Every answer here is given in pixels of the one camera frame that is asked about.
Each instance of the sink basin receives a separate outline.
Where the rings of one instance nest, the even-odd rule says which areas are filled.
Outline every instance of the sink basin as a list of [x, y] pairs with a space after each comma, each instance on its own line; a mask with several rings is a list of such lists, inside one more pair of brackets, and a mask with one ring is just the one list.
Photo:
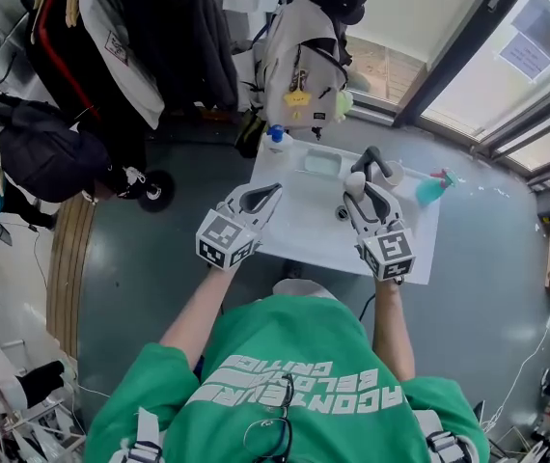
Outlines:
[[[305, 162], [308, 152], [312, 156], [323, 152], [325, 158], [332, 159], [340, 156], [339, 173], [328, 175], [308, 171], [309, 165]], [[288, 160], [282, 162], [265, 153], [261, 146], [251, 181], [258, 185], [280, 182], [284, 193], [264, 228], [259, 252], [371, 276], [370, 269], [354, 247], [357, 233], [345, 218], [345, 213], [341, 212], [344, 179], [359, 157], [352, 152], [295, 141]], [[439, 200], [423, 208], [417, 204], [416, 188], [427, 177], [404, 168], [403, 181], [391, 188], [401, 204], [406, 226], [414, 235], [417, 258], [406, 282], [419, 285], [429, 282], [440, 213]]]

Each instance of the small bottle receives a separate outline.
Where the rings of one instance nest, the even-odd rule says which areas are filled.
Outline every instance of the small bottle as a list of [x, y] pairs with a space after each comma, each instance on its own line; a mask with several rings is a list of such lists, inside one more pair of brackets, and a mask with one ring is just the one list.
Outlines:
[[292, 139], [281, 125], [271, 125], [262, 139], [269, 154], [279, 155], [288, 152], [294, 144]]
[[455, 174], [450, 170], [442, 169], [440, 173], [431, 174], [417, 187], [417, 201], [420, 207], [430, 205], [439, 199], [447, 188], [455, 187]]

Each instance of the yellow keychain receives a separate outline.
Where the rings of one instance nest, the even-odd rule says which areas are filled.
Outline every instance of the yellow keychain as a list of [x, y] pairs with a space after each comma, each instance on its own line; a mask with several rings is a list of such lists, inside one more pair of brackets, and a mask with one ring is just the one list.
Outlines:
[[292, 78], [290, 92], [284, 95], [284, 101], [290, 108], [293, 108], [294, 106], [307, 106], [310, 104], [310, 100], [312, 99], [311, 93], [305, 93], [303, 91], [303, 87], [307, 79], [307, 71], [299, 70], [298, 73], [295, 73], [294, 75], [295, 77]]
[[290, 108], [294, 106], [307, 106], [308, 104], [310, 104], [311, 99], [312, 95], [310, 93], [305, 93], [300, 89], [284, 95], [284, 101]]

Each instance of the white jacket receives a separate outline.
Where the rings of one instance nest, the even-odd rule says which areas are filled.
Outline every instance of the white jacket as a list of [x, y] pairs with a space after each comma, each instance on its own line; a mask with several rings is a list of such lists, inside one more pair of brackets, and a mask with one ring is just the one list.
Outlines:
[[157, 128], [163, 98], [154, 78], [126, 45], [129, 38], [123, 19], [108, 0], [78, 2], [84, 27], [119, 89], [151, 128]]

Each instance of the wheel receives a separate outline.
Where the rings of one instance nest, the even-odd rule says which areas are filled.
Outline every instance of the wheel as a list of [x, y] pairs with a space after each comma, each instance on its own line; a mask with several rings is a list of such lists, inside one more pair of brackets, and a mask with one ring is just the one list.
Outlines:
[[138, 198], [138, 204], [147, 212], [163, 211], [175, 197], [175, 181], [168, 172], [148, 172], [145, 185], [147, 190]]

